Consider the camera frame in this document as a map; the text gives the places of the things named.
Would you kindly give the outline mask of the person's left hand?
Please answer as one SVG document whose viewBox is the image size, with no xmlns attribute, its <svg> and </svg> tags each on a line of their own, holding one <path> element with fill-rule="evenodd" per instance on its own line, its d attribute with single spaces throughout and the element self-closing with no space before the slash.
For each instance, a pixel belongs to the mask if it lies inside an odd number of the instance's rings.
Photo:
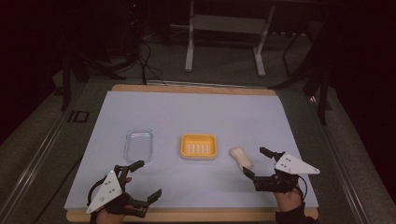
<svg viewBox="0 0 396 224">
<path fill-rule="evenodd" d="M 103 209 L 96 216 L 96 224 L 122 224 L 124 219 L 125 215 L 110 214 L 106 209 Z"/>
</svg>

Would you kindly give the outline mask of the clear plastic tray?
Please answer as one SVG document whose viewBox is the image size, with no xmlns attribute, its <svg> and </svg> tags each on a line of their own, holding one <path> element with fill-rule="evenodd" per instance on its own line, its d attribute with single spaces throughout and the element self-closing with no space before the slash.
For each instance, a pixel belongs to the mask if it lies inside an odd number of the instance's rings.
<svg viewBox="0 0 396 224">
<path fill-rule="evenodd" d="M 126 134 L 123 158 L 128 163 L 151 161 L 153 156 L 153 131 L 132 129 Z"/>
</svg>

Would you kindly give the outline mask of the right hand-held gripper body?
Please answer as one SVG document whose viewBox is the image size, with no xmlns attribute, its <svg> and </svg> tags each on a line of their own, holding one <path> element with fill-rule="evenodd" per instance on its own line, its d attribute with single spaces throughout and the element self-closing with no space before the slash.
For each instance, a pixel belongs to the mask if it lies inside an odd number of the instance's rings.
<svg viewBox="0 0 396 224">
<path fill-rule="evenodd" d="M 301 175 L 318 175 L 319 168 L 316 168 L 301 159 L 298 159 L 287 152 L 275 163 L 275 173 L 271 176 L 256 176 L 257 183 L 254 184 L 257 191 L 269 191 L 286 193 L 297 186 Z"/>
</svg>

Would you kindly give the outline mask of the person's right hand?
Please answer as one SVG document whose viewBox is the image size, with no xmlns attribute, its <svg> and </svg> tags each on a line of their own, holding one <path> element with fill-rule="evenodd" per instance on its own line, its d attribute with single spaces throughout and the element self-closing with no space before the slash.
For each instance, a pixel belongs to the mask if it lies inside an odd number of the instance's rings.
<svg viewBox="0 0 396 224">
<path fill-rule="evenodd" d="M 277 211 L 278 212 L 290 212 L 292 210 L 304 208 L 302 194 L 299 190 L 293 189 L 290 192 L 279 193 L 275 192 Z"/>
</svg>

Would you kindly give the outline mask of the cream soap bar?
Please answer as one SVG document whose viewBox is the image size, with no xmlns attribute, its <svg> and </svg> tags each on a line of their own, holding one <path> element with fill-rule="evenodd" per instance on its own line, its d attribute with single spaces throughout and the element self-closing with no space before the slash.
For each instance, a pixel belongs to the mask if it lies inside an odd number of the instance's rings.
<svg viewBox="0 0 396 224">
<path fill-rule="evenodd" d="M 236 161 L 237 166 L 240 170 L 244 168 L 251 169 L 253 167 L 253 162 L 245 153 L 245 150 L 241 147 L 234 147 L 230 150 L 231 157 Z"/>
</svg>

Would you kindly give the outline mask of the black floor bracket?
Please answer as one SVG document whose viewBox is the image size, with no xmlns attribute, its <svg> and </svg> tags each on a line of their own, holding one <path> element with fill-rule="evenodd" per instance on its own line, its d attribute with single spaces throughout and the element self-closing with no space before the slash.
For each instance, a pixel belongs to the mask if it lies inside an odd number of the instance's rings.
<svg viewBox="0 0 396 224">
<path fill-rule="evenodd" d="M 89 117 L 90 113 L 88 111 L 73 110 L 67 121 L 73 123 L 84 123 L 88 121 Z"/>
</svg>

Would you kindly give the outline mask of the light blue table mat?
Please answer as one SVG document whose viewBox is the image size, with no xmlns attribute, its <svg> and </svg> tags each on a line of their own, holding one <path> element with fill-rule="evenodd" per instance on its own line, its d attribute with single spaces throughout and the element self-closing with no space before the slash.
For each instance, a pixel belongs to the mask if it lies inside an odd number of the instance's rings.
<svg viewBox="0 0 396 224">
<path fill-rule="evenodd" d="M 258 192 L 229 151 L 242 147 L 256 175 L 272 175 L 273 160 L 261 147 L 299 154 L 283 105 L 276 96 L 111 91 L 101 108 L 65 209 L 87 207 L 92 185 L 115 165 L 123 165 L 128 131 L 153 132 L 152 157 L 132 174 L 128 192 L 145 199 L 160 190 L 156 208 L 274 207 L 269 192 Z M 209 133 L 218 155 L 209 161 L 184 160 L 180 138 Z"/>
</svg>

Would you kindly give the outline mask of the yellow soap dish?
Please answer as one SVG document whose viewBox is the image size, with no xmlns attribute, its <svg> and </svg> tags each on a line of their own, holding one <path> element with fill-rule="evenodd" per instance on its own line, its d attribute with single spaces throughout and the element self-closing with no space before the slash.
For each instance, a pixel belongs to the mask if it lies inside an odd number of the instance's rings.
<svg viewBox="0 0 396 224">
<path fill-rule="evenodd" d="M 212 134 L 183 134 L 180 156 L 186 160 L 213 160 L 218 155 L 217 138 Z"/>
</svg>

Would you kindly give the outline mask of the white metal stand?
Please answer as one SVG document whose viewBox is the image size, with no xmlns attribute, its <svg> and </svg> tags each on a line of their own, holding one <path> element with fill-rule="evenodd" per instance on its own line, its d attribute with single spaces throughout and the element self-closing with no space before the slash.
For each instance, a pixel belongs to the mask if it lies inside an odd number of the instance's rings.
<svg viewBox="0 0 396 224">
<path fill-rule="evenodd" d="M 184 70 L 191 72 L 193 68 L 194 57 L 194 31 L 215 31 L 225 33 L 251 34 L 259 35 L 259 43 L 252 49 L 259 77 L 265 77 L 266 72 L 262 59 L 262 49 L 266 37 L 269 34 L 270 25 L 276 11 L 275 6 L 269 6 L 264 13 L 264 19 L 253 18 L 237 18 L 227 16 L 216 16 L 207 14 L 196 14 L 194 5 L 197 0 L 188 0 L 189 2 L 189 23 L 188 29 L 188 45 L 185 59 Z"/>
</svg>

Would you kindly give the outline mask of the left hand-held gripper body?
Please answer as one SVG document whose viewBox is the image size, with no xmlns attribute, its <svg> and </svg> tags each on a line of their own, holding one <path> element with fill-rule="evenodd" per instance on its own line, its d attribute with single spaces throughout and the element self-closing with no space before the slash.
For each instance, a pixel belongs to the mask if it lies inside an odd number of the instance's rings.
<svg viewBox="0 0 396 224">
<path fill-rule="evenodd" d="M 138 202 L 126 192 L 125 166 L 116 165 L 105 177 L 97 181 L 89 191 L 86 213 L 97 215 L 101 209 L 115 215 L 144 217 L 147 208 L 139 208 Z"/>
</svg>

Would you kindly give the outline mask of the metal floor rail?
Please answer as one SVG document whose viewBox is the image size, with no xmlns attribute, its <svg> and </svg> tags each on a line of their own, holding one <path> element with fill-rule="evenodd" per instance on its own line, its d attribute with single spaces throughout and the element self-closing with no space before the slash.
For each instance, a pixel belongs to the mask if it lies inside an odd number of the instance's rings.
<svg viewBox="0 0 396 224">
<path fill-rule="evenodd" d="M 7 223 L 35 179 L 68 115 L 37 110 L 0 146 L 0 224 Z"/>
<path fill-rule="evenodd" d="M 330 122 L 323 124 L 321 119 L 318 117 L 318 101 L 314 96 L 306 98 L 310 110 L 313 113 L 315 119 L 318 121 L 318 127 L 324 136 L 326 147 L 331 154 L 332 167 L 338 177 L 340 186 L 346 196 L 347 203 L 353 217 L 355 218 L 357 224 L 371 224 L 367 216 L 365 209 L 362 206 L 361 200 L 358 196 L 357 191 L 354 188 L 353 182 L 350 179 L 350 175 L 347 171 L 347 166 L 343 161 L 341 151 L 335 142 L 334 135 L 330 129 Z"/>
</svg>

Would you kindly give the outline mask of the black stand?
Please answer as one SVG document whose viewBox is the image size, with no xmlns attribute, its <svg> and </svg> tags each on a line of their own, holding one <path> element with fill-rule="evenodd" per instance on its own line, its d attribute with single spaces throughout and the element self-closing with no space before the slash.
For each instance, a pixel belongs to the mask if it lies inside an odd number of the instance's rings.
<svg viewBox="0 0 396 224">
<path fill-rule="evenodd" d="M 324 71 L 318 65 L 313 65 L 310 59 L 317 41 L 320 40 L 320 32 L 306 32 L 305 34 L 312 42 L 312 46 L 306 54 L 303 62 L 294 70 L 294 72 L 291 74 L 291 78 L 281 82 L 280 84 L 270 86 L 269 90 L 283 90 L 288 86 L 306 78 L 307 81 L 303 87 L 303 93 L 305 96 L 313 98 L 316 92 L 319 91 L 318 118 L 323 125 L 326 125 L 325 113 L 330 74 L 328 71 Z"/>
</svg>

